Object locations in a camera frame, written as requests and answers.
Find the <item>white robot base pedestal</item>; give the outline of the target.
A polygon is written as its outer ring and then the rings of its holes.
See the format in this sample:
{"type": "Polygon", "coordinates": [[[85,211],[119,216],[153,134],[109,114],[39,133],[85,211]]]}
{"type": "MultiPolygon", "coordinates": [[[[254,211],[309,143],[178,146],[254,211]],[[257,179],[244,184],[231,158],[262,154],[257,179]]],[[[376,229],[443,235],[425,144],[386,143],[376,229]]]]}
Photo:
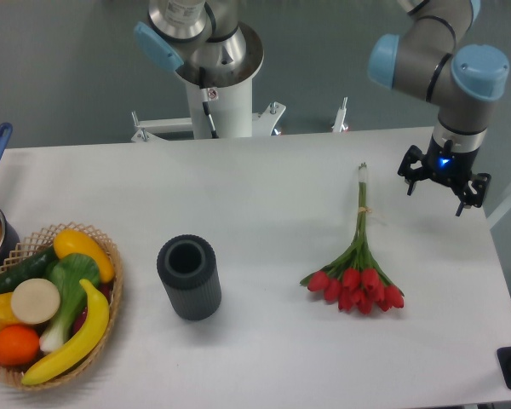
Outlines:
{"type": "Polygon", "coordinates": [[[286,107],[276,101],[254,112],[252,81],[264,50],[260,37],[238,18],[237,1],[151,1],[135,41],[159,68],[185,85],[188,118],[140,121],[134,141],[192,132],[196,139],[277,135],[286,107]]]}

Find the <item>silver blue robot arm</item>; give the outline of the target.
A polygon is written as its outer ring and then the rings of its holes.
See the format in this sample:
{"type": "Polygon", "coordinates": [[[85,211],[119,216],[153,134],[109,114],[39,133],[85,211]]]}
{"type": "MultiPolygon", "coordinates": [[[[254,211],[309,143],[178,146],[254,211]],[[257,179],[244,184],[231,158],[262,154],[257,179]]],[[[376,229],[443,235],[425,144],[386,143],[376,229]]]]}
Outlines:
{"type": "Polygon", "coordinates": [[[403,1],[413,24],[403,35],[386,34],[368,61],[371,81],[438,107],[426,151],[411,146],[399,176],[412,192],[420,181],[448,187],[459,210],[479,208],[491,182],[474,161],[502,98],[510,64],[490,45],[458,44],[480,12],[478,1],[403,1]]]}

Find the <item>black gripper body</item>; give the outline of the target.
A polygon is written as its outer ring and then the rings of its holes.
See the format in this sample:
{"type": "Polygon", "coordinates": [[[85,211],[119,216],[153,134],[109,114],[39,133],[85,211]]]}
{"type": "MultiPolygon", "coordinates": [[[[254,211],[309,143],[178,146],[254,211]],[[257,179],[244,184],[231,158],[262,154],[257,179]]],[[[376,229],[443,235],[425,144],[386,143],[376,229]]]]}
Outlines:
{"type": "Polygon", "coordinates": [[[452,140],[437,142],[432,136],[422,159],[422,180],[431,180],[446,187],[464,187],[472,180],[472,167],[479,152],[459,152],[452,140]]]}

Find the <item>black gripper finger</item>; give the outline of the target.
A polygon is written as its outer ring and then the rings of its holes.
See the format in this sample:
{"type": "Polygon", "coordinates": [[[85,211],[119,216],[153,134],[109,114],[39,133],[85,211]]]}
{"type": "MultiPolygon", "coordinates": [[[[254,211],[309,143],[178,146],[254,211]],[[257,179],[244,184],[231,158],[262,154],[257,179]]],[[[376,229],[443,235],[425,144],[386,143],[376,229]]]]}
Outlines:
{"type": "Polygon", "coordinates": [[[423,166],[424,158],[425,156],[422,150],[415,145],[411,145],[399,165],[398,175],[403,177],[405,183],[408,185],[408,196],[414,193],[416,184],[419,181],[427,179],[427,172],[423,166]]]}
{"type": "Polygon", "coordinates": [[[491,175],[488,173],[472,174],[464,183],[454,190],[459,199],[456,216],[460,216],[467,208],[481,208],[485,202],[487,190],[491,184],[491,175]]]}

